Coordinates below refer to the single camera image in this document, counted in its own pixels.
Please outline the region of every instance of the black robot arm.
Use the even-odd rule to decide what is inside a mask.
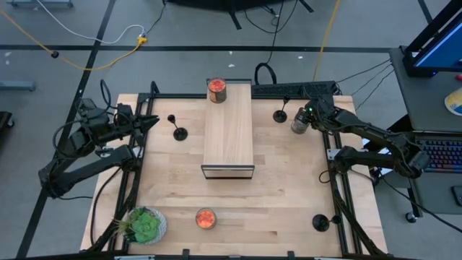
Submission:
[[[144,146],[143,135],[159,121],[157,116],[134,116],[129,105],[118,104],[117,116],[114,122],[110,123],[106,111],[97,108],[90,99],[81,100],[78,113],[81,117],[80,128],[67,139],[64,149],[58,151],[58,155],[38,172],[40,184],[54,199],[63,196],[76,183],[112,167],[136,169],[139,163],[137,155],[128,145],[122,145],[114,150],[103,151],[108,155],[106,157],[71,172],[65,172],[77,159],[89,155],[96,147],[103,147],[106,142],[115,139],[133,134],[138,145]]]
[[[392,168],[402,176],[418,178],[430,162],[429,156],[411,141],[411,133],[392,133],[380,129],[324,99],[311,100],[306,104],[304,111],[305,121],[311,124],[313,129],[328,133],[353,133],[387,147],[390,151],[390,154],[382,155],[376,152],[356,151],[353,147],[331,150],[329,159],[333,160],[339,172],[347,172],[353,165],[360,164]]]

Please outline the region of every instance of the wooden block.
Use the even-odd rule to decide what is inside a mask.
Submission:
[[[206,178],[251,178],[252,103],[249,84],[227,84],[223,103],[206,101],[204,161]]]

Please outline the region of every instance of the wooden tabletop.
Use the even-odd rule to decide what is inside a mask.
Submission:
[[[118,103],[134,109],[136,99],[137,95],[120,95]],[[350,96],[334,100],[336,106],[354,110]],[[298,135],[290,129],[298,108],[306,102],[291,100],[284,109],[287,121],[276,123],[272,114],[281,108],[281,100],[252,100],[253,179],[206,180],[201,172],[206,100],[156,99],[153,114],[161,120],[149,131],[136,203],[161,211],[168,229],[159,243],[131,244],[129,253],[178,255],[189,248],[191,255],[286,256],[294,251],[296,256],[341,256],[336,227],[319,233],[311,225],[316,214],[332,217],[334,203],[330,185],[318,180],[327,169],[322,134],[309,128]],[[186,140],[173,139],[169,114],[175,114],[178,127],[188,130]],[[361,139],[353,134],[341,134],[341,140],[343,145],[362,147]],[[128,138],[109,145],[125,143]],[[365,166],[354,169],[368,174]],[[99,175],[95,193],[114,170]],[[96,238],[112,220],[120,181],[121,174],[105,187],[97,203]],[[387,251],[370,181],[349,174],[349,182],[358,222],[377,247]],[[212,230],[196,225],[195,215],[202,207],[217,214]],[[82,249],[90,247],[91,213],[92,209]],[[354,252],[351,230],[345,225],[349,250]]]

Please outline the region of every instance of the gray floor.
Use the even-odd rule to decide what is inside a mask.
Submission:
[[[425,0],[435,16],[448,0]],[[65,25],[84,35],[96,36],[108,0],[74,0],[74,9],[53,12]],[[315,12],[309,14],[300,6],[292,19],[278,34],[277,46],[320,46],[334,0],[308,3]],[[288,1],[282,19],[293,5]],[[62,30],[44,11],[13,9],[0,3],[0,8],[13,16],[29,33],[52,45],[92,45],[91,40],[74,37]],[[106,30],[105,40],[113,40],[124,27],[138,23],[149,27],[160,12],[160,1],[117,0]],[[248,12],[249,17],[269,30],[271,15],[262,9]],[[229,15],[184,6],[168,5],[164,17],[149,36],[151,46],[269,46],[271,35],[250,25],[243,13],[237,18],[243,26],[236,30]],[[0,17],[0,45],[32,44],[3,17]],[[346,0],[339,7],[328,46],[334,47],[396,47],[407,44],[424,28],[426,21],[417,0]],[[120,41],[132,46],[139,34],[133,30]],[[86,64],[89,51],[62,51],[78,64]],[[95,66],[112,61],[123,52],[99,51]],[[161,92],[204,92],[207,77],[252,78],[253,68],[265,61],[267,52],[171,51],[138,52],[111,69],[90,75],[84,96],[102,104],[98,82],[105,79],[113,98],[119,93],[146,92],[155,80]],[[310,81],[317,53],[276,52],[271,65],[279,82]],[[384,53],[325,53],[317,80],[340,80],[385,61]],[[354,92],[374,72],[342,82],[344,94]],[[388,127],[406,113],[398,83],[393,74],[361,107],[358,115],[381,127]],[[12,258],[24,235],[27,222],[37,199],[40,184],[37,171],[52,157],[51,137],[66,119],[82,72],[53,60],[45,51],[0,51],[0,79],[33,80],[35,92],[0,92],[0,110],[14,113],[16,126],[3,140],[0,150],[0,259]],[[381,77],[373,80],[354,96],[359,105]],[[261,82],[269,82],[262,73]],[[386,116],[377,117],[379,113]],[[91,195],[95,178],[75,186],[69,193]],[[462,254],[460,234],[449,230],[431,216],[410,225],[403,214],[409,203],[387,186],[376,189],[388,250],[397,256],[420,259],[459,259]],[[90,202],[86,200],[48,200],[28,256],[77,252],[87,221]],[[461,216],[443,216],[462,226]]]

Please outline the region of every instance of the plant pot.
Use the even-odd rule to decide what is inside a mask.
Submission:
[[[155,208],[152,208],[152,207],[144,207],[144,208],[146,208],[146,212],[152,214],[153,216],[155,216],[160,221],[159,227],[157,227],[158,228],[157,237],[152,239],[152,240],[149,240],[147,242],[143,242],[143,243],[140,243],[140,242],[131,242],[131,243],[137,243],[137,244],[140,244],[140,245],[150,245],[150,244],[157,243],[157,242],[161,241],[162,238],[164,237],[165,233],[167,232],[167,219],[165,219],[165,216],[160,211],[156,210]],[[129,216],[131,216],[131,214],[133,213],[133,211],[135,209],[131,210],[123,218],[123,220],[127,221],[129,219]]]

